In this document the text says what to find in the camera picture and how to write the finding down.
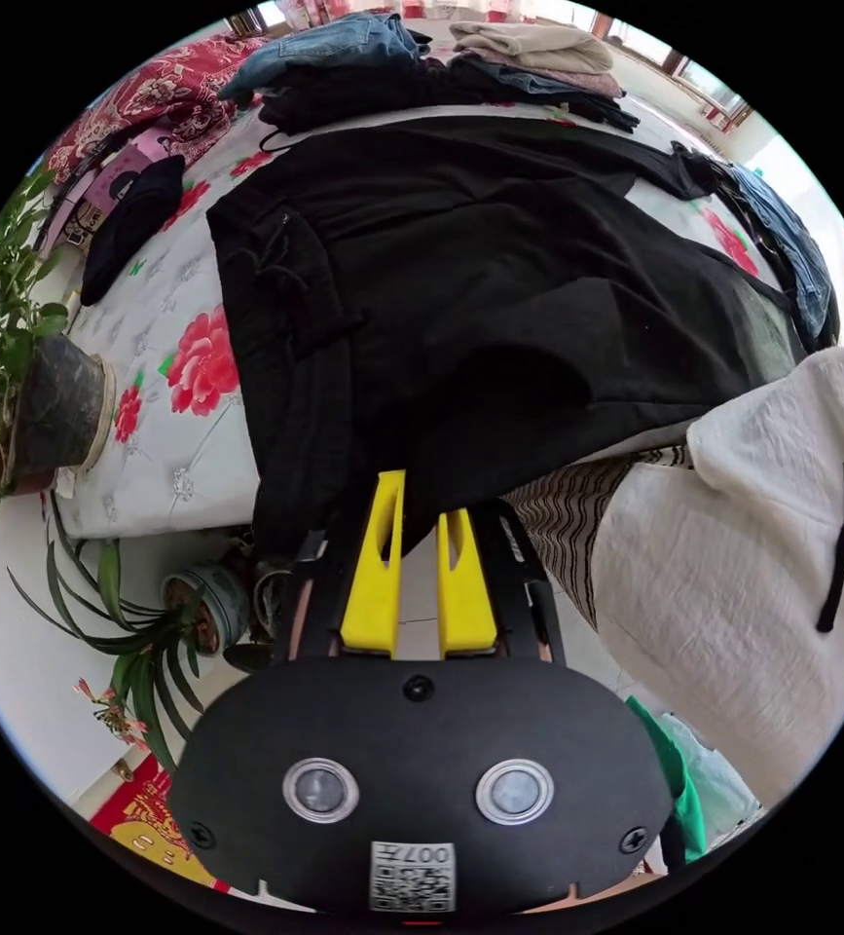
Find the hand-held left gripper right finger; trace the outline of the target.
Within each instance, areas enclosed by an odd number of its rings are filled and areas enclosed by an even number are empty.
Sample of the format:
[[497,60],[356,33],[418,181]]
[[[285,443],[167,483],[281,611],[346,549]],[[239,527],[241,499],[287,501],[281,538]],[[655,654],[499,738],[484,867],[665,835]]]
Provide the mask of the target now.
[[466,509],[438,518],[436,574],[440,654],[492,654],[497,627],[480,550]]

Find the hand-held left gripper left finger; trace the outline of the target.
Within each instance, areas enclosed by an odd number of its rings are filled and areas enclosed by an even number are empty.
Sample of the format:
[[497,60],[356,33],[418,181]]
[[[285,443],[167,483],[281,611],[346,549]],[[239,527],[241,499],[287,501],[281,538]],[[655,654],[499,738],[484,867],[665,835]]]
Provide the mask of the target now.
[[403,470],[378,475],[340,628],[341,642],[349,652],[396,650],[404,493]]

